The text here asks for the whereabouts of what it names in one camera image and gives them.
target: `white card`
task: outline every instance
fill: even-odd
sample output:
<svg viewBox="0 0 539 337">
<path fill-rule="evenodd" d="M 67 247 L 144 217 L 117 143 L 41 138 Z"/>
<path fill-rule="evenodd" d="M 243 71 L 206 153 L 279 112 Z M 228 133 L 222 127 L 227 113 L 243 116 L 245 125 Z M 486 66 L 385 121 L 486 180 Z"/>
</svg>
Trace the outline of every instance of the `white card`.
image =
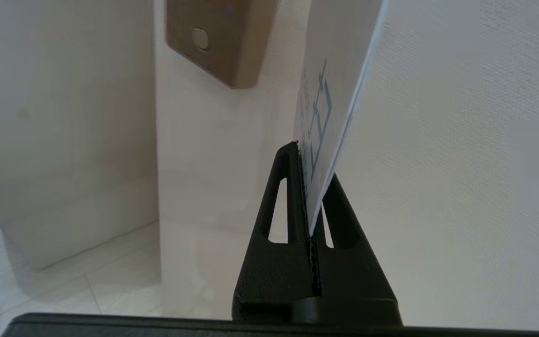
<svg viewBox="0 0 539 337">
<path fill-rule="evenodd" d="M 365 70 L 376 49 L 387 0 L 313 0 L 297 102 L 309 233 L 334 175 Z"/>
</svg>

